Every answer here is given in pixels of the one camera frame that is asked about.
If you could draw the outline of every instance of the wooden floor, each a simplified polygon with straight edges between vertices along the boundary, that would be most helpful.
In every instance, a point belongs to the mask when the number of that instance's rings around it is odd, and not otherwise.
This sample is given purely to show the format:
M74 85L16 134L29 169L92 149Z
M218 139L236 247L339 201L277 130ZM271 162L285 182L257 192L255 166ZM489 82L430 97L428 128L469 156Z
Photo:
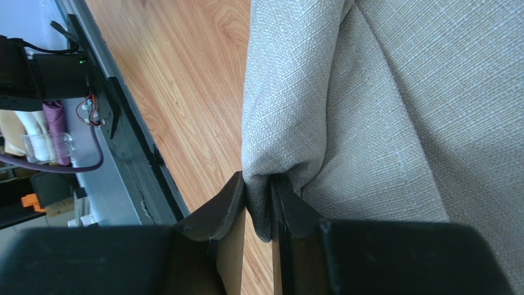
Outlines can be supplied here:
M86 0L189 210L241 170L249 0ZM242 294L272 294L246 219Z

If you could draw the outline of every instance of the gray fabric sofa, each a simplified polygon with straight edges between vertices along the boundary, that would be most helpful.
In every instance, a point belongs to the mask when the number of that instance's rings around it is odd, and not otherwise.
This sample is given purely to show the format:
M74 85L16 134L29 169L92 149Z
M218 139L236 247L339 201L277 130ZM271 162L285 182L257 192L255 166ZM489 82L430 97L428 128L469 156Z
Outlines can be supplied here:
M242 166L323 215L475 227L524 293L524 2L253 0Z

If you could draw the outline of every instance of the black plastic part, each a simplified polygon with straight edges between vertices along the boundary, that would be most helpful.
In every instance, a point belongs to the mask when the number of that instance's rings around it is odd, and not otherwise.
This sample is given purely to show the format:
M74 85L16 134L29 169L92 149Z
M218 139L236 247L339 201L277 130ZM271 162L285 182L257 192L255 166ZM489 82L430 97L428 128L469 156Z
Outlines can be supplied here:
M320 227L338 294L511 294L489 246L470 227L371 221Z
M65 100L89 94L86 65L80 55L35 54L31 62L38 69L44 100Z
M471 227L332 221L272 179L276 294L512 294Z
M0 109L41 111L42 95L23 46L0 36Z
M75 189L74 190L74 194L76 195L77 199L83 199L83 198L87 197L87 192L85 191L85 189L83 187L79 187L79 188Z
M154 142L147 139L151 136L145 135L149 131L142 126L140 113L132 107L134 102L124 93L121 81L105 77L77 17L67 17L68 31L79 41L79 53L87 61L89 85L104 121L100 128L140 222L175 224L187 215L187 209Z
M40 172L31 177L31 184L42 208L71 198L78 188L74 174Z
M80 227L22 232L0 273L0 294L158 294L173 230Z
M38 217L45 216L44 212L35 212L33 207L23 207L22 204L15 204L0 208L0 230L16 226Z
M195 241L221 240L244 210L244 179L235 172L222 190L175 228Z

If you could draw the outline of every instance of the red wire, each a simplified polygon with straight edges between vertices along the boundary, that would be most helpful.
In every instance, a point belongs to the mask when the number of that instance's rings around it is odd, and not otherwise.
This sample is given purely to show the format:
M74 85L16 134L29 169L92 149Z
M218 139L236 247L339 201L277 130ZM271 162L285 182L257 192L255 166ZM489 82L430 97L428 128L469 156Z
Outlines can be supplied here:
M91 121L91 124L93 124L94 126L99 126L100 123L95 122L95 111L97 110L97 98L95 97L95 95L91 95L91 100L93 101L93 111L91 111L89 119Z
M90 123L87 123L79 114L78 114L78 108L80 108L80 106L82 106L82 104L84 104L86 101L89 100L89 98L91 97L91 95L89 95L88 97L86 97L84 99L84 101L82 101L80 104L78 104L76 106L76 117L80 120L80 122L82 122L84 125L87 125L87 126L91 126L93 124L90 124Z

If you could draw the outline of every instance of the purple cable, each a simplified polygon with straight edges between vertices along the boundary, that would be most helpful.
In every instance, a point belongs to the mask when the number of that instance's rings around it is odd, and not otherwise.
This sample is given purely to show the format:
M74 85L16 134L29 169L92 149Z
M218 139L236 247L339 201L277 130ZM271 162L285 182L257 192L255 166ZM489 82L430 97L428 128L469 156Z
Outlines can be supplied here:
M35 163L29 163L24 160L18 160L15 158L8 157L6 155L0 154L0 161L4 163L8 163L11 165L15 165L18 167L31 169L31 170L37 170L37 171L43 171L43 172L51 172L51 173L82 173L82 172L89 172L96 170L102 166L104 162L104 154L102 154L102 148L100 147L100 143L97 140L97 135L95 134L95 127L91 126L91 136L93 137L93 140L95 141L95 147L98 152L98 163L96 163L93 166L89 167L54 167L54 166L47 166L47 165L40 165Z

